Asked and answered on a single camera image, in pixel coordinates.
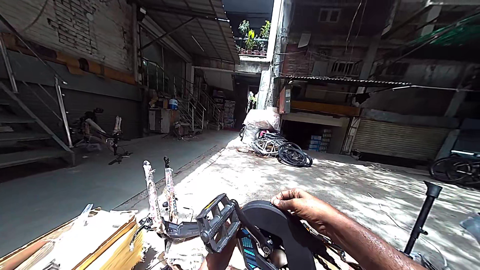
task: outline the green net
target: green net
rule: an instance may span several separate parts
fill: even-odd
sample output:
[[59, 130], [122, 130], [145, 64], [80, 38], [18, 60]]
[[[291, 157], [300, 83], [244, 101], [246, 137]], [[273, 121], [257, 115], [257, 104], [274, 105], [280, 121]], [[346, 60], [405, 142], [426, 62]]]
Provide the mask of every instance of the green net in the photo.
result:
[[480, 39], [480, 13], [419, 37], [409, 42], [409, 45], [429, 42], [439, 46], [462, 46], [478, 39]]

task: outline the blue water cooler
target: blue water cooler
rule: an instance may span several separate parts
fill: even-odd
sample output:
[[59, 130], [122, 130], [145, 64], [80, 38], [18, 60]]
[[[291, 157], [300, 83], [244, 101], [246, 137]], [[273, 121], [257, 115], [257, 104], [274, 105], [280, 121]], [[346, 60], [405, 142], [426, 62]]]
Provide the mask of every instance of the blue water cooler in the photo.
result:
[[168, 101], [168, 108], [172, 110], [176, 110], [178, 108], [178, 103], [176, 99], [170, 99]]

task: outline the paved ground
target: paved ground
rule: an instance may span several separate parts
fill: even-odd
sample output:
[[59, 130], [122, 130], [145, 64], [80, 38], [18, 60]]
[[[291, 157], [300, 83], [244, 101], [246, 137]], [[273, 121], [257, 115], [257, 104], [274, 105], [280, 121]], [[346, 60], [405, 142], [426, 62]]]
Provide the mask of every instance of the paved ground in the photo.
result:
[[205, 131], [190, 141], [164, 135], [127, 142], [133, 152], [120, 165], [108, 166], [108, 153], [89, 154], [73, 168], [44, 172], [0, 183], [0, 257], [77, 216], [88, 203], [110, 210], [145, 189], [143, 160], [163, 167], [163, 156], [178, 169], [236, 132]]
[[[372, 166], [350, 157], [316, 152], [310, 153], [315, 159], [311, 168], [293, 168], [276, 159], [237, 152], [240, 144], [234, 140], [221, 155], [198, 160], [195, 166], [174, 175], [180, 210], [189, 207], [199, 213], [221, 193], [244, 204], [269, 200], [281, 190], [300, 187], [403, 249], [408, 228], [413, 226], [425, 198], [422, 181], [431, 181], [424, 175], [412, 174], [417, 173], [415, 170]], [[155, 177], [160, 180], [163, 174]], [[452, 270], [478, 269], [479, 243], [458, 224], [479, 211], [480, 192], [440, 185], [444, 189], [424, 226], [429, 235], [417, 241], [414, 251], [426, 255], [438, 269], [444, 264], [442, 256]], [[145, 214], [148, 203], [144, 198], [145, 194], [140, 194], [118, 209], [135, 208], [142, 212], [140, 215]]]

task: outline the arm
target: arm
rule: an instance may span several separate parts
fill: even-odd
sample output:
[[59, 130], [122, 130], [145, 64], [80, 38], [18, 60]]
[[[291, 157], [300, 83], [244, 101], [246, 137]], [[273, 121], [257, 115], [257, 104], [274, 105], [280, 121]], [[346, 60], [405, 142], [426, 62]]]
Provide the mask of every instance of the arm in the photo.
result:
[[364, 269], [426, 270], [369, 229], [331, 205], [294, 188], [272, 198], [281, 210], [291, 210], [318, 232], [340, 245]]
[[228, 267], [230, 258], [232, 258], [233, 251], [237, 244], [236, 237], [233, 237], [230, 242], [223, 248], [220, 253], [209, 253], [199, 270], [225, 270]]

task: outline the potted plant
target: potted plant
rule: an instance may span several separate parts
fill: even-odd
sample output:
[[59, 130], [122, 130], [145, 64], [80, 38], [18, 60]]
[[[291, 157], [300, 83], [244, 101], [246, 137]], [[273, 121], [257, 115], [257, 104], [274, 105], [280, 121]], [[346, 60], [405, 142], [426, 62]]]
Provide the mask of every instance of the potted plant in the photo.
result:
[[246, 47], [247, 42], [244, 42], [243, 40], [247, 39], [248, 37], [248, 32], [250, 31], [250, 22], [247, 20], [243, 20], [239, 25], [239, 31], [240, 34], [243, 36], [242, 40], [240, 41], [240, 45], [242, 45], [240, 49], [240, 54], [245, 54], [247, 53], [247, 50], [244, 47]]
[[257, 39], [254, 39], [254, 46], [257, 48], [255, 50], [253, 50], [252, 54], [253, 55], [261, 55], [259, 49], [260, 49], [260, 41], [257, 40]]
[[247, 49], [247, 54], [252, 54], [252, 49], [255, 46], [255, 31], [251, 29], [248, 31], [247, 40], [245, 41], [245, 48]]
[[[260, 38], [262, 39], [268, 39], [270, 37], [270, 27], [271, 27], [271, 23], [270, 21], [265, 21], [265, 25], [262, 26], [262, 28], [260, 29]], [[265, 41], [260, 41], [260, 48], [261, 48], [261, 51], [260, 51], [260, 54], [261, 55], [267, 55], [267, 45], [265, 43]]]

